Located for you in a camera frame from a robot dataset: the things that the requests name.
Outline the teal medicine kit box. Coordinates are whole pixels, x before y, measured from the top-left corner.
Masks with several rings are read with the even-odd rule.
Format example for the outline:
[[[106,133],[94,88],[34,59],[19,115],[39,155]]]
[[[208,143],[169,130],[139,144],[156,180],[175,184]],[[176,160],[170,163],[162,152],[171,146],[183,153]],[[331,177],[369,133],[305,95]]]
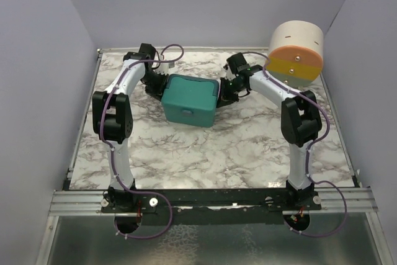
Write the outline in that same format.
[[[196,127],[211,127],[215,121],[219,82],[214,79],[172,74],[161,104],[168,121]]]

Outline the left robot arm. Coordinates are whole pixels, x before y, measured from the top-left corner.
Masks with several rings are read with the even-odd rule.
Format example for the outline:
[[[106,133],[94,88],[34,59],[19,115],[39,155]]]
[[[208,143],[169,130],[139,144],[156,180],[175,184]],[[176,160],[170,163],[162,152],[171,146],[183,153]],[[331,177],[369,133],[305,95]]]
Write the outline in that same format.
[[[158,51],[142,43],[137,52],[123,57],[122,70],[105,91],[92,95],[92,124],[94,133],[104,143],[111,173],[109,195],[117,194],[115,204],[130,212],[136,207],[135,178],[130,170],[128,139],[133,130],[130,96],[139,82],[151,97],[161,100],[169,75],[157,73],[153,67],[159,63]]]

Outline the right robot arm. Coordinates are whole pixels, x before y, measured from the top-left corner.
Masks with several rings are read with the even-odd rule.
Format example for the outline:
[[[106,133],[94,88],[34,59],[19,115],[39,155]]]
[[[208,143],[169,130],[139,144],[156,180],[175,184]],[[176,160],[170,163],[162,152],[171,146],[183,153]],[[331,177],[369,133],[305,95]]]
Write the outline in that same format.
[[[252,91],[263,95],[280,108],[280,128],[290,148],[290,172],[286,181],[286,205],[298,210],[314,193],[310,179],[310,146],[322,129],[316,96],[311,91],[301,92],[274,78],[266,66],[251,66],[243,53],[226,60],[226,76],[220,79],[217,107],[239,101],[239,93]]]

